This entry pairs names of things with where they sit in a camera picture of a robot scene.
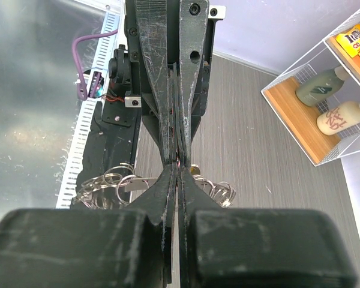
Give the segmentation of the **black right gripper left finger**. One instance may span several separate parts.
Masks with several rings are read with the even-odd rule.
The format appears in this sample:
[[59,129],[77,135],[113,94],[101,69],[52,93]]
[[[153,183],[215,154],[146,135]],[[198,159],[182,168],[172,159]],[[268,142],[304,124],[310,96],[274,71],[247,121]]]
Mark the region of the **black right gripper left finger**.
[[0,287],[166,287],[177,168],[125,208],[15,209],[0,221]]

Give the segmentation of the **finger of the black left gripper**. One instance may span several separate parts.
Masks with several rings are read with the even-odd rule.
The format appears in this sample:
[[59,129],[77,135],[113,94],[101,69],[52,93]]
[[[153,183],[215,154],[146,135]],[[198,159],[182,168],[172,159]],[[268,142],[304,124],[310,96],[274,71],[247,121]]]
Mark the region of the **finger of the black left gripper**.
[[140,48],[158,109],[161,157],[164,164],[171,162],[171,136],[167,72],[167,1],[136,1],[136,20]]
[[191,108],[202,61],[208,11],[208,1],[179,3],[179,118],[185,164],[189,164],[191,158]]

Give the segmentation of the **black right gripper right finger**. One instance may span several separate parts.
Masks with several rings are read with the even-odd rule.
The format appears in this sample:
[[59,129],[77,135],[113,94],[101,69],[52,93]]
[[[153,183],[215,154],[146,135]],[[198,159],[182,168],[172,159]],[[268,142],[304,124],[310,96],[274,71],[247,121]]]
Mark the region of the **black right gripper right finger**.
[[178,172],[182,287],[355,287],[331,218],[312,209],[222,208]]

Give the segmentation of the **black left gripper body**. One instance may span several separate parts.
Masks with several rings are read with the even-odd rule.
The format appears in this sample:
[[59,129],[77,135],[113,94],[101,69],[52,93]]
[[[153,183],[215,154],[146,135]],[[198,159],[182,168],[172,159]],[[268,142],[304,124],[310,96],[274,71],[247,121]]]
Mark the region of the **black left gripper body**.
[[[125,34],[128,43],[128,56],[130,63],[131,93],[142,99],[144,117],[147,129],[161,149],[160,127],[158,109],[152,94],[149,78],[140,48],[139,29],[136,20],[136,1],[125,3]],[[171,118],[170,136],[172,150],[183,150],[180,132],[179,110],[179,3],[181,1],[167,1],[167,72],[168,96],[171,102],[169,116]],[[206,110],[206,101],[209,88],[209,74],[214,46],[215,26],[218,21],[226,17],[226,7],[212,5],[209,2],[208,22],[204,40],[202,61],[197,79],[197,86],[191,108],[191,142],[200,124],[200,119]]]

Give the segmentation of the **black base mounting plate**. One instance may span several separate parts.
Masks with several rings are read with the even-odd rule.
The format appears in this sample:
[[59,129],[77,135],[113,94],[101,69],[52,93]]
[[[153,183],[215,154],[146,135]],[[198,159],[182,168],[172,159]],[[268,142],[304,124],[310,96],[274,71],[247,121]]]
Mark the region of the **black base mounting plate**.
[[[91,132],[85,145],[83,170],[76,181],[80,185],[121,163],[135,167],[141,110],[126,108],[121,101],[98,102],[91,121]],[[88,209],[70,205],[71,209]]]

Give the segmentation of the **grey green cup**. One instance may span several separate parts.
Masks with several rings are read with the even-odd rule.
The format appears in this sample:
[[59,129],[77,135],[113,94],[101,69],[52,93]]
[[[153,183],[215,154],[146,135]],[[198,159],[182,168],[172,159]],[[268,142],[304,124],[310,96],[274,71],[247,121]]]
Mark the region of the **grey green cup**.
[[331,68],[307,80],[295,94],[300,102],[313,107],[339,91],[349,77],[343,66]]

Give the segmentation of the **yellow candy bag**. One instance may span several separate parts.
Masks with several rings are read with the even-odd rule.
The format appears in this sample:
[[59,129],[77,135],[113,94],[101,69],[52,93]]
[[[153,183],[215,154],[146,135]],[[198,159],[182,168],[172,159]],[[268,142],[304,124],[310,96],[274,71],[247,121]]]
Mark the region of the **yellow candy bag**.
[[335,40],[351,58],[354,58],[360,52],[360,24],[339,33]]

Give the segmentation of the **white patterned cup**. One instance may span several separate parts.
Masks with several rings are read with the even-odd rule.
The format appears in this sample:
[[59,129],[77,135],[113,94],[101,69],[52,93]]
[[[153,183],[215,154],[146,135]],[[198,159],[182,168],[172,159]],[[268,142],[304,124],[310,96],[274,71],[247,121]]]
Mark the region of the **white patterned cup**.
[[335,135],[359,123],[360,103],[355,101],[346,101],[321,114],[316,120],[318,129],[327,136]]

